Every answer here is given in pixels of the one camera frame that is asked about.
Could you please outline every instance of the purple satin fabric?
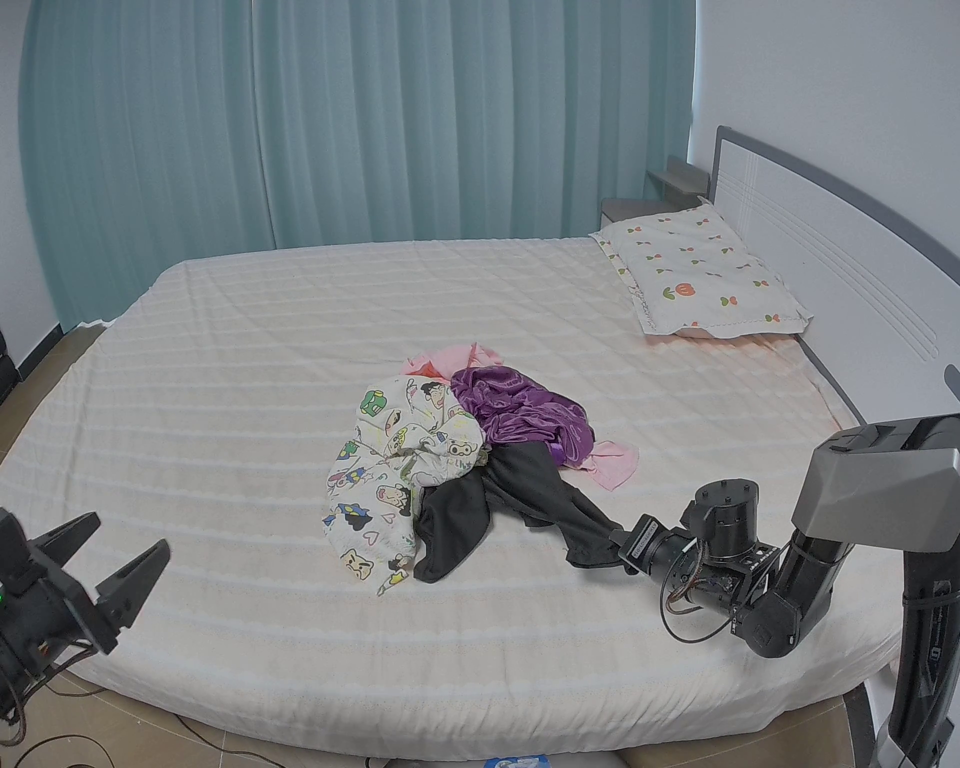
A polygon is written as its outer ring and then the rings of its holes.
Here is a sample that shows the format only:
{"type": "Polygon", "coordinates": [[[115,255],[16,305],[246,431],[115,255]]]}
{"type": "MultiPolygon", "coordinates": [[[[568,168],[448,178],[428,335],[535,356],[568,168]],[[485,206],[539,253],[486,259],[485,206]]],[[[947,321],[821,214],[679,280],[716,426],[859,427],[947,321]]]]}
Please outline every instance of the purple satin fabric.
{"type": "Polygon", "coordinates": [[[593,430],[580,403],[544,389],[507,366],[467,368],[450,388],[491,445],[543,441],[557,466],[578,467],[593,450],[593,430]]]}

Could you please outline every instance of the white headboard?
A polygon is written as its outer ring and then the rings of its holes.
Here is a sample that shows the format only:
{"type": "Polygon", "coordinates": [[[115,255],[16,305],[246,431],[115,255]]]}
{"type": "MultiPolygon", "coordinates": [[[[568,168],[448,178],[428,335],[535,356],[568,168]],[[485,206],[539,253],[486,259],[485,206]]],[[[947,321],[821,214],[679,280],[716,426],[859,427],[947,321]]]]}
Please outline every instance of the white headboard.
{"type": "Polygon", "coordinates": [[[813,313],[801,343],[861,420],[960,411],[956,255],[844,181],[726,127],[710,198],[813,313]]]}

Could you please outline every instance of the teal curtain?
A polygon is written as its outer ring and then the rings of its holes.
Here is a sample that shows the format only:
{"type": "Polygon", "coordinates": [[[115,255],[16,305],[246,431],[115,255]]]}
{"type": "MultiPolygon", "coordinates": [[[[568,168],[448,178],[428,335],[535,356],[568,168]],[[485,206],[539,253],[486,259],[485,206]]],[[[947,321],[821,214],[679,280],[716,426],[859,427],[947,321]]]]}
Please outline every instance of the teal curtain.
{"type": "Polygon", "coordinates": [[[695,0],[34,0],[21,147],[64,326],[166,267],[563,237],[685,156],[695,0]]]}

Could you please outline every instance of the clothing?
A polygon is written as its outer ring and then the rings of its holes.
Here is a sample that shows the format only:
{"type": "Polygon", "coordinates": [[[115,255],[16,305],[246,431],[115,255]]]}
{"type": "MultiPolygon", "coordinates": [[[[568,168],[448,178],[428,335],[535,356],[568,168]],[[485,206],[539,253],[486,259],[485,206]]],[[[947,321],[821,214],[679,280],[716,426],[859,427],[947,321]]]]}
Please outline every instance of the clothing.
{"type": "Polygon", "coordinates": [[[491,445],[542,441],[556,466],[571,467],[578,467],[593,449],[593,430],[583,406],[513,368],[457,371],[450,389],[480,422],[491,445]]]}
{"type": "Polygon", "coordinates": [[[450,376],[464,368],[482,366],[502,366],[503,360],[492,349],[473,344],[457,344],[433,352],[426,352],[408,359],[400,369],[401,373],[414,373],[429,376],[449,383],[450,376]]]}
{"type": "Polygon", "coordinates": [[[636,472],[640,452],[635,445],[605,440],[597,443],[590,455],[577,467],[587,472],[601,488],[612,491],[623,485],[636,472]]]}
{"type": "Polygon", "coordinates": [[[487,532],[491,510],[515,512],[528,528],[556,524],[571,565],[624,564],[608,538],[622,526],[561,479],[545,443],[529,442],[497,445],[484,466],[424,493],[414,526],[426,552],[414,577],[432,584],[459,565],[487,532]]]}
{"type": "Polygon", "coordinates": [[[367,390],[326,480],[324,532],[377,595],[409,575],[422,489],[469,471],[483,442],[476,419],[439,381],[397,376],[367,390]]]}

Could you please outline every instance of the mattress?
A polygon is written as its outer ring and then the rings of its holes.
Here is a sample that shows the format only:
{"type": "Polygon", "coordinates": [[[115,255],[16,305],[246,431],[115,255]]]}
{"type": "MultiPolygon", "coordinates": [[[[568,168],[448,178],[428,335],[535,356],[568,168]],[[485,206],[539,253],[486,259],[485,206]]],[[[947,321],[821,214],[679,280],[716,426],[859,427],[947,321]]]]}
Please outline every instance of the mattress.
{"type": "Polygon", "coordinates": [[[466,759],[756,731],[893,657],[900,555],[867,548],[781,660],[726,633],[672,640],[657,585],[572,568],[559,532],[501,514],[448,578],[368,594],[324,540],[326,474],[367,384],[474,340],[579,400],[598,440],[639,447],[614,492],[564,471],[627,528],[643,513],[676,524],[700,485],[747,477],[759,535],[786,542],[811,449],[853,423],[791,338],[643,336],[587,239],[185,262],[70,369],[0,466],[0,504],[32,535],[99,512],[69,565],[89,587],[171,543],[135,626],[80,674],[232,732],[466,759]]]}

